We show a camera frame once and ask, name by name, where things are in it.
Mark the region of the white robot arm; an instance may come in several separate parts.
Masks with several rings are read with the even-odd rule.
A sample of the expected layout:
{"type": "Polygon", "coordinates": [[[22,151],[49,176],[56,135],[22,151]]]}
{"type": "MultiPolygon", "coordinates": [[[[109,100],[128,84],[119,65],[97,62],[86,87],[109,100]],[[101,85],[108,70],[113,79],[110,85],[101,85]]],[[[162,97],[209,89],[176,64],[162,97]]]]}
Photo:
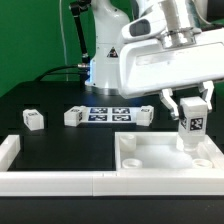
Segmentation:
{"type": "Polygon", "coordinates": [[[134,19],[92,0],[96,54],[88,90],[134,98],[158,93],[174,119],[172,92],[197,87],[209,102],[224,81],[224,28],[203,31],[194,0],[134,0],[134,19]]]}

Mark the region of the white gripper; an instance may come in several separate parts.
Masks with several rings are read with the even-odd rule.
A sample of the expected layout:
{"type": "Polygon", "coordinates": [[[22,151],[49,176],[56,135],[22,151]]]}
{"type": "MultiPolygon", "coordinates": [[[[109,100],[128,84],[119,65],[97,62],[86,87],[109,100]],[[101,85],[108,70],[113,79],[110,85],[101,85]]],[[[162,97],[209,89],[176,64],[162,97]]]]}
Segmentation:
{"type": "Polygon", "coordinates": [[[171,89],[189,88],[202,82],[199,92],[207,104],[208,112],[211,112],[214,91],[212,81],[222,79],[224,44],[220,42],[168,51],[159,50],[157,44],[128,44],[120,53],[120,95],[135,98],[162,90],[159,93],[160,101],[170,111],[173,120],[179,119],[179,111],[172,99],[171,89]]]}

